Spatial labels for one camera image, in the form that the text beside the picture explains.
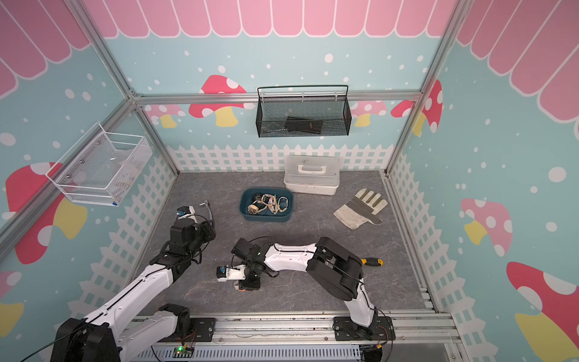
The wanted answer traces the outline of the black watch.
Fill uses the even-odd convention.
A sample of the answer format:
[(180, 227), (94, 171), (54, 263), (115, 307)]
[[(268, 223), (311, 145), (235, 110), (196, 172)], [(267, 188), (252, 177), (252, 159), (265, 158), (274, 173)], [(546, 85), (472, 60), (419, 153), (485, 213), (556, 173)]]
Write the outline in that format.
[(256, 194), (253, 196), (252, 201), (253, 201), (253, 203), (254, 203), (256, 200), (259, 200), (259, 199), (262, 199), (263, 202), (267, 202), (267, 203), (268, 203), (268, 197), (265, 196), (265, 195), (262, 194), (262, 193), (256, 193)]

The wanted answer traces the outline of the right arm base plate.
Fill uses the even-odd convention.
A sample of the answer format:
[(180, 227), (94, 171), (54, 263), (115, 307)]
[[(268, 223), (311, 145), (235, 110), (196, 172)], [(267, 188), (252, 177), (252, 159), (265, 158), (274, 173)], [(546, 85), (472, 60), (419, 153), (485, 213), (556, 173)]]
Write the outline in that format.
[(376, 317), (369, 327), (355, 324), (350, 317), (333, 318), (336, 341), (376, 341), (390, 342), (396, 339), (390, 317)]

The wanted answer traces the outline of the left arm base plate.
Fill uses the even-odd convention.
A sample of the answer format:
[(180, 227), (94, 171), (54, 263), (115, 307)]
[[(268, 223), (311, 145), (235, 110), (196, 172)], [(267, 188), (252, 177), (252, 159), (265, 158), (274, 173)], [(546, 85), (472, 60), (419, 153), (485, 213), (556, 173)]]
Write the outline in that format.
[(189, 322), (178, 321), (176, 331), (159, 342), (211, 342), (215, 331), (215, 318), (190, 318)]

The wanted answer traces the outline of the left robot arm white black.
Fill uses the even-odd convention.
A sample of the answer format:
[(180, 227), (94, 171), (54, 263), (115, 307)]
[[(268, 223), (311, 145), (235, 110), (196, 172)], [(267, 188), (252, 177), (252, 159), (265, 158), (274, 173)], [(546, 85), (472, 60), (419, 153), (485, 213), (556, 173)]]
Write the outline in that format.
[(190, 310), (167, 304), (135, 327), (131, 321), (162, 291), (176, 282), (217, 236), (213, 220), (196, 215), (178, 218), (170, 239), (143, 272), (110, 301), (82, 319), (70, 318), (57, 330), (52, 361), (130, 361), (156, 342), (173, 336), (188, 339), (194, 331)]

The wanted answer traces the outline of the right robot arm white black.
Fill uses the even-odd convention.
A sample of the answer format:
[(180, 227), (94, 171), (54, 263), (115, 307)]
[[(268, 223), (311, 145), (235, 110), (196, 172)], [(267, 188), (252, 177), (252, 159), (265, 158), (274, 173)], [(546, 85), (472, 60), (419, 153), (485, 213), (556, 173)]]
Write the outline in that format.
[(345, 303), (349, 317), (334, 323), (335, 331), (344, 331), (342, 339), (394, 339), (392, 328), (385, 325), (386, 317), (371, 303), (365, 288), (363, 267), (380, 267), (384, 265), (381, 259), (359, 258), (327, 237), (303, 246), (272, 241), (258, 245), (241, 238), (232, 249), (232, 258), (241, 262), (218, 267), (217, 278), (233, 281), (238, 291), (257, 291), (263, 275), (275, 278), (283, 271), (305, 272)]

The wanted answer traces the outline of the pink white watch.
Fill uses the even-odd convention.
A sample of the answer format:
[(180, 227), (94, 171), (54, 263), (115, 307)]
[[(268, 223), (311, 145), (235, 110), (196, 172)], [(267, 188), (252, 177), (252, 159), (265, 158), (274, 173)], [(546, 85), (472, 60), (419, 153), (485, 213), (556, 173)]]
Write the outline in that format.
[(267, 208), (273, 214), (277, 214), (277, 212), (279, 211), (277, 196), (271, 195), (271, 194), (265, 194), (264, 196), (262, 196), (262, 201), (267, 205)]

